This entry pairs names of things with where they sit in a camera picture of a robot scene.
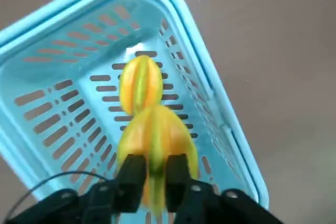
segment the wire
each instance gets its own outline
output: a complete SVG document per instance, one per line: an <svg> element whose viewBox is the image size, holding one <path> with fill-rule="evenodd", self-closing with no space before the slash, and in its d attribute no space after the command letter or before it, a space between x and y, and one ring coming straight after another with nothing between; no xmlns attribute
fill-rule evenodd
<svg viewBox="0 0 336 224"><path fill-rule="evenodd" d="M49 182L50 180L54 179L54 178L58 178L61 176L65 176L65 175L69 175L69 174L86 174L92 177L96 177L96 178L100 178L103 180L108 180L107 178L100 176L98 174L95 173L91 173L91 172L85 172L85 171L73 171L73 172L64 172L64 173L59 173L56 174L54 176L51 176L49 178L46 178L44 180L42 180L40 183L38 183L36 186L34 186L32 189L30 189L28 192L26 192L14 205L13 207L8 211L4 221L2 222L2 224L6 224L7 221L9 221L10 217L12 216L12 214L15 212L15 210L23 203L23 201L25 201L29 195L31 195L36 189L38 189L39 187L41 187L42 185L44 185L45 183Z"/></svg>

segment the basket slot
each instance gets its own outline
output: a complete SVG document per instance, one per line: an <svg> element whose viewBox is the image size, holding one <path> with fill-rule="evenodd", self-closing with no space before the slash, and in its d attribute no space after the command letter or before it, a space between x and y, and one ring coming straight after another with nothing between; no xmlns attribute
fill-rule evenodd
<svg viewBox="0 0 336 224"><path fill-rule="evenodd" d="M158 53L156 51L136 51L135 52L136 57L141 56L141 55L147 55L151 58L155 58L158 55Z"/></svg>
<svg viewBox="0 0 336 224"><path fill-rule="evenodd" d="M95 119L95 118L91 118L91 119L89 120L89 122L87 122L87 123L81 128L82 132L83 132L83 133L87 132L87 131L88 131L88 130L95 124L95 122L96 122L96 119Z"/></svg>
<svg viewBox="0 0 336 224"><path fill-rule="evenodd" d="M53 158L54 159L59 159L60 157L62 157L62 155L69 150L73 144L75 143L75 138L71 137L68 140L66 140L61 147L59 147L58 149L55 150L55 152L53 153Z"/></svg>
<svg viewBox="0 0 336 224"><path fill-rule="evenodd" d="M53 105L52 105L50 102L46 102L46 103L42 104L42 105L39 106L39 107L36 107L36 108L34 108L34 109L32 109L32 110L29 110L28 112L26 112L26 113L24 114L24 116L25 116L25 118L26 118L27 120L30 121L30 120L32 120L32 119L34 119L34 118L36 118L36 117L42 115L43 113L45 113L45 112L51 110L52 107L53 107Z"/></svg>
<svg viewBox="0 0 336 224"><path fill-rule="evenodd" d="M75 117L76 123L80 123L84 118L90 114L90 110L86 109Z"/></svg>
<svg viewBox="0 0 336 224"><path fill-rule="evenodd" d="M167 104L165 106L168 107L171 110L182 110L183 109L182 104Z"/></svg>
<svg viewBox="0 0 336 224"><path fill-rule="evenodd" d="M67 88L71 85L73 85L73 82L72 82L72 80L69 79L69 80L62 81L58 84L55 84L55 89L56 90L62 90L62 89Z"/></svg>
<svg viewBox="0 0 336 224"><path fill-rule="evenodd" d="M89 159L85 158L76 170L85 170L86 167L88 167L89 164L90 164ZM70 181L72 183L75 183L79 179L80 176L81 176L80 174L72 174L71 177L70 177Z"/></svg>
<svg viewBox="0 0 336 224"><path fill-rule="evenodd" d="M156 224L162 224L162 214L156 217Z"/></svg>
<svg viewBox="0 0 336 224"><path fill-rule="evenodd" d="M175 219L175 215L171 212L168 213L168 224L173 224Z"/></svg>
<svg viewBox="0 0 336 224"><path fill-rule="evenodd" d="M207 157L202 156L201 160L202 160L202 163L204 165L206 173L211 174L211 167L210 167L210 164L209 164L209 161L208 161Z"/></svg>
<svg viewBox="0 0 336 224"><path fill-rule="evenodd" d="M116 116L114 120L116 122L130 122L133 119L132 115L125 115L125 116Z"/></svg>
<svg viewBox="0 0 336 224"><path fill-rule="evenodd" d="M84 100L80 99L77 102L74 102L72 105L70 105L68 107L68 111L69 112L73 112L73 111L77 110L79 107L83 106L84 103L85 103Z"/></svg>
<svg viewBox="0 0 336 224"><path fill-rule="evenodd" d="M101 133L101 127L97 127L92 133L91 135L89 135L88 137L88 141L89 143L92 143L93 140L96 139L96 137Z"/></svg>
<svg viewBox="0 0 336 224"><path fill-rule="evenodd" d="M108 75L101 75L101 76L90 76L91 81L109 81L111 77Z"/></svg>
<svg viewBox="0 0 336 224"><path fill-rule="evenodd" d="M52 117L44 120L43 122L39 123L34 127L34 131L36 134L40 134L46 129L50 128L54 124L56 124L58 121L61 120L61 117L58 114L53 115Z"/></svg>
<svg viewBox="0 0 336 224"><path fill-rule="evenodd" d="M53 132L50 136L44 139L43 144L46 147L53 145L58 139L63 137L68 132L68 128L66 126L62 126L57 131Z"/></svg>
<svg viewBox="0 0 336 224"><path fill-rule="evenodd" d="M114 165L114 162L116 161L117 154L114 152L113 156L111 157L110 161L107 164L107 170L111 170L112 166Z"/></svg>
<svg viewBox="0 0 336 224"><path fill-rule="evenodd" d="M145 215L145 224L151 224L152 223L152 214L150 212L147 212Z"/></svg>
<svg viewBox="0 0 336 224"><path fill-rule="evenodd" d="M107 137L104 135L99 142L95 145L95 152L99 152L99 150L102 148L102 146L104 145L104 143L106 142Z"/></svg>
<svg viewBox="0 0 336 224"><path fill-rule="evenodd" d="M80 157L83 150L81 148L77 148L71 156L63 163L61 170L63 172L66 172L72 165L75 163L75 161Z"/></svg>
<svg viewBox="0 0 336 224"><path fill-rule="evenodd" d="M105 151L103 152L103 154L101 155L101 157L100 157L100 160L101 160L102 162L104 162L104 161L106 160L106 158L107 158L107 156L110 154L111 150L112 150L112 145L109 144L109 145L106 147L106 149L105 149Z"/></svg>
<svg viewBox="0 0 336 224"><path fill-rule="evenodd" d="M90 171L90 173L92 174L96 174L97 170L96 169L92 169ZM86 190L89 188L89 185L91 183L93 183L93 180L97 180L97 178L94 178L93 176L91 175L87 175L86 178L84 179L83 183L81 184L81 186L79 187L78 189L78 193L79 195L83 195Z"/></svg>
<svg viewBox="0 0 336 224"><path fill-rule="evenodd" d="M74 98L75 96L79 95L78 90L72 90L64 95L61 96L62 101L66 102L72 98Z"/></svg>
<svg viewBox="0 0 336 224"><path fill-rule="evenodd" d="M213 184L212 187L214 188L214 193L217 195L221 195L221 192L219 191L219 187L217 184Z"/></svg>
<svg viewBox="0 0 336 224"><path fill-rule="evenodd" d="M45 96L45 92L43 90L36 90L32 93L22 95L20 97L17 97L14 102L18 106L26 105L30 102L36 101L37 99L40 99Z"/></svg>

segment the gray floor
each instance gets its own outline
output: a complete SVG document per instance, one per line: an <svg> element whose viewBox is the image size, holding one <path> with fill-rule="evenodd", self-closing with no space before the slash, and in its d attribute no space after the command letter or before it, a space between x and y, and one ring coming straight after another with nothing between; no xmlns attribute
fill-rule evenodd
<svg viewBox="0 0 336 224"><path fill-rule="evenodd" d="M0 28L49 1L0 0ZM286 223L335 223L335 0L186 1L264 175L271 211ZM25 188L3 162L0 171L3 216Z"/></svg>

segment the plastic basket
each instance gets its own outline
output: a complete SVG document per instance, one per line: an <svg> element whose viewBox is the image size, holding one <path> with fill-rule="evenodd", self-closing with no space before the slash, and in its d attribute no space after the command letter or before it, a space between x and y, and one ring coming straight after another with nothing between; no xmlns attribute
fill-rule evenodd
<svg viewBox="0 0 336 224"><path fill-rule="evenodd" d="M216 191L242 189L268 207L262 176L183 0L55 0L0 33L0 145L15 173L27 187L66 170L112 178L131 120L120 108L118 78L143 52L161 68L162 104L190 129L200 180ZM83 193L95 182L61 177L35 196L64 187Z"/></svg>

